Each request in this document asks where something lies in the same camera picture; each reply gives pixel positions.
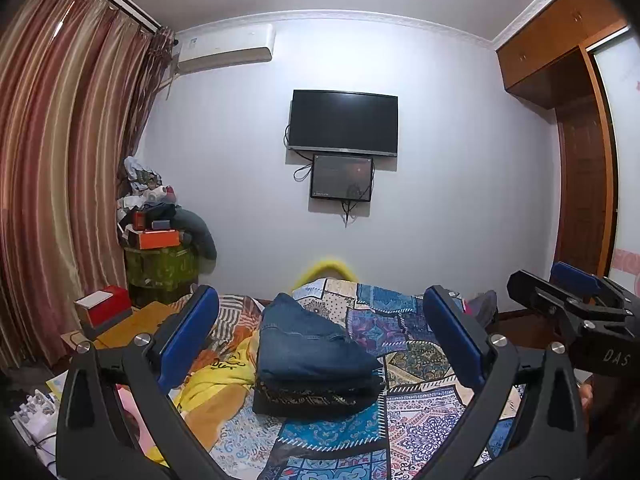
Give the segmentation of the person's hand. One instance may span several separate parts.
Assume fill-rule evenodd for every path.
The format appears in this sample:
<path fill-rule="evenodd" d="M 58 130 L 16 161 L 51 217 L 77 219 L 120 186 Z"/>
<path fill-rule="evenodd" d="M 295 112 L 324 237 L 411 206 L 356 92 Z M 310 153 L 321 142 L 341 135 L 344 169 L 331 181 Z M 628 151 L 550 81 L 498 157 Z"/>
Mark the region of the person's hand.
<path fill-rule="evenodd" d="M 580 402 L 582 402 L 582 411 L 585 415 L 588 415 L 593 404 L 593 384 L 590 379 L 587 379 L 579 387 Z"/>

